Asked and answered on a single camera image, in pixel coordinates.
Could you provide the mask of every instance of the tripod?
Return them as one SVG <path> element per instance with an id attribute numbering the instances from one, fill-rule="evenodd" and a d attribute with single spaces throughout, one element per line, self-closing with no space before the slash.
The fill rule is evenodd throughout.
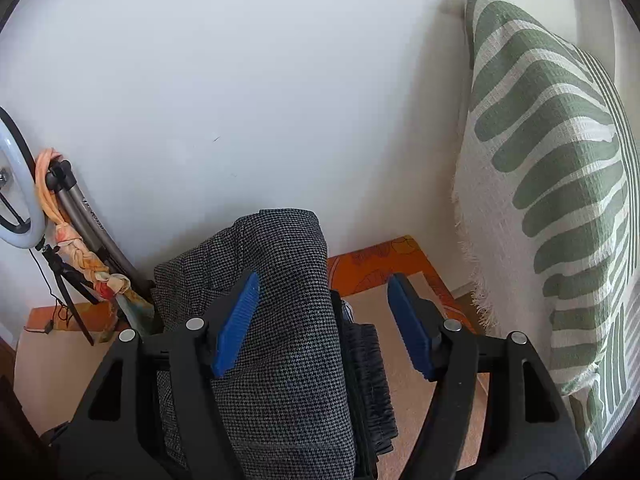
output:
<path id="1" fill-rule="evenodd" d="M 78 322 L 78 326 L 80 327 L 80 330 L 82 330 L 84 337 L 91 346 L 93 346 L 94 338 L 87 330 L 84 321 L 82 321 L 74 302 L 71 300 L 69 291 L 66 290 L 66 285 L 62 278 L 64 278 L 75 290 L 87 298 L 87 300 L 92 304 L 98 304 L 100 302 L 89 292 L 89 290 L 93 290 L 91 283 L 84 278 L 82 272 L 76 270 L 62 260 L 58 254 L 59 249 L 60 248 L 58 246 L 52 248 L 50 245 L 46 245 L 42 250 L 42 256 L 44 256 L 44 259 L 49 264 L 49 269 L 51 269 L 53 275 L 56 277 L 56 283 L 58 284 L 58 289 L 65 300 L 66 307 L 71 311 L 73 317 L 76 318 L 76 322 Z"/>

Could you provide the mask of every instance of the wooden baseboard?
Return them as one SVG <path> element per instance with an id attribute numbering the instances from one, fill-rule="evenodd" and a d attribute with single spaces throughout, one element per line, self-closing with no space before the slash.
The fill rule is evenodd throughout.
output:
<path id="1" fill-rule="evenodd" d="M 0 376 L 14 384 L 15 350 L 0 338 Z"/>
<path id="2" fill-rule="evenodd" d="M 457 289 L 451 291 L 451 295 L 457 300 L 460 296 L 464 296 L 474 290 L 474 284 L 472 282 L 465 283 L 463 286 L 459 286 Z"/>

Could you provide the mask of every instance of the white fringe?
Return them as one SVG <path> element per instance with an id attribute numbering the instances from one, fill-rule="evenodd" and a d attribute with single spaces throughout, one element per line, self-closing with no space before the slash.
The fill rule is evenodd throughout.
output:
<path id="1" fill-rule="evenodd" d="M 480 261 L 476 256 L 477 253 L 474 249 L 473 242 L 466 231 L 464 217 L 460 209 L 460 202 L 458 201 L 455 191 L 452 195 L 452 202 L 456 218 L 456 231 L 458 232 L 459 238 L 458 243 L 462 249 L 464 259 L 468 261 L 472 267 L 470 278 L 473 290 L 471 291 L 471 297 L 476 307 L 480 324 L 484 326 L 484 331 L 487 335 L 500 336 L 500 324 L 494 312 L 492 296 L 482 275 Z"/>

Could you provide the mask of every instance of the black stand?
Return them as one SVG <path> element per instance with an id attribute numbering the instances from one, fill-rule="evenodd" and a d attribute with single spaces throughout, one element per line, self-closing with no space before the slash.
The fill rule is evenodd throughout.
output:
<path id="1" fill-rule="evenodd" d="M 68 290 L 66 290 L 65 282 L 62 280 L 64 278 L 69 282 L 69 284 L 77 290 L 80 294 L 82 294 L 87 300 L 89 300 L 92 304 L 100 303 L 95 299 L 94 295 L 89 292 L 89 288 L 91 288 L 91 283 L 88 282 L 81 272 L 74 269 L 69 264 L 66 264 L 62 261 L 62 258 L 58 254 L 59 247 L 52 248 L 50 245 L 46 245 L 42 251 L 42 256 L 49 264 L 49 268 L 52 270 L 53 275 L 56 277 L 56 283 L 58 284 L 58 289 L 62 294 L 62 297 L 65 300 L 66 307 L 71 311 L 71 314 L 76 318 L 78 322 L 78 326 L 86 340 L 90 343 L 91 346 L 94 345 L 94 338 L 89 334 L 89 331 L 82 321 L 74 302 L 71 300 L 71 296 L 69 295 Z"/>
<path id="2" fill-rule="evenodd" d="M 246 270 L 227 296 L 216 298 L 201 317 L 170 332 L 144 339 L 132 329 L 120 333 L 73 420 L 52 441 L 58 460 L 56 478 L 246 478 L 226 434 L 210 380 L 219 335 L 251 276 L 251 270 Z M 165 449 L 158 370 L 171 374 L 175 417 L 188 468 L 172 460 Z"/>
<path id="3" fill-rule="evenodd" d="M 410 356 L 427 380 L 438 381 L 400 480 L 574 480 L 583 473 L 574 422 L 523 333 L 506 339 L 474 335 L 460 322 L 443 319 L 404 274 L 389 279 L 387 295 L 403 338 L 416 327 L 424 330 L 425 345 L 413 346 Z M 400 316 L 407 304 L 414 319 Z M 456 471 L 476 374 L 483 372 L 491 378 L 478 460 Z"/>

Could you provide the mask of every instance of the gray fabric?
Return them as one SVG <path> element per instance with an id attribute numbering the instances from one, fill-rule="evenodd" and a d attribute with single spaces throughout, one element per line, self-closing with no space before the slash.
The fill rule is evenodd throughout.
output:
<path id="1" fill-rule="evenodd" d="M 340 345 L 316 216 L 263 210 L 156 267 L 154 299 L 172 330 L 228 293 L 242 270 L 260 303 L 238 362 L 213 382 L 247 478 L 353 479 L 355 451 Z M 165 443 L 184 463 L 170 378 L 158 378 Z"/>

